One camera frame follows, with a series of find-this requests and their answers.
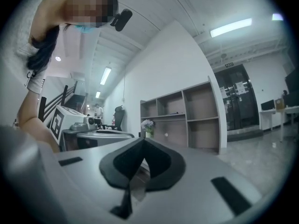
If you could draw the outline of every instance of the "fluorescent light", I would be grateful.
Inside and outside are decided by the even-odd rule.
[[[279,13],[273,13],[272,15],[272,21],[283,21],[284,18]]]
[[[102,79],[101,79],[101,83],[100,83],[100,84],[105,84],[105,82],[106,82],[106,80],[107,80],[107,78],[108,78],[108,76],[109,76],[109,74],[110,74],[110,71],[111,71],[110,68],[108,68],[108,67],[105,68],[105,70],[104,70],[104,74],[103,74],[103,76],[102,76]]]
[[[251,18],[241,20],[241,21],[236,21],[234,23],[230,23],[230,24],[225,25],[223,27],[216,28],[216,29],[212,30],[211,31],[211,36],[216,37],[216,36],[221,35],[221,34],[226,33],[226,32],[230,32],[230,31],[233,31],[233,30],[236,30],[236,29],[239,29],[239,28],[247,27],[247,26],[250,26],[251,23],[252,23]]]

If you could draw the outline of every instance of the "black door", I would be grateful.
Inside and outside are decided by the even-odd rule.
[[[221,90],[227,129],[242,129],[259,124],[256,98],[243,65],[215,73]]]

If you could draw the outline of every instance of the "vase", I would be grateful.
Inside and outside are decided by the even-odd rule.
[[[151,133],[149,133],[149,132],[145,132],[145,137],[146,137],[146,138],[151,138]]]

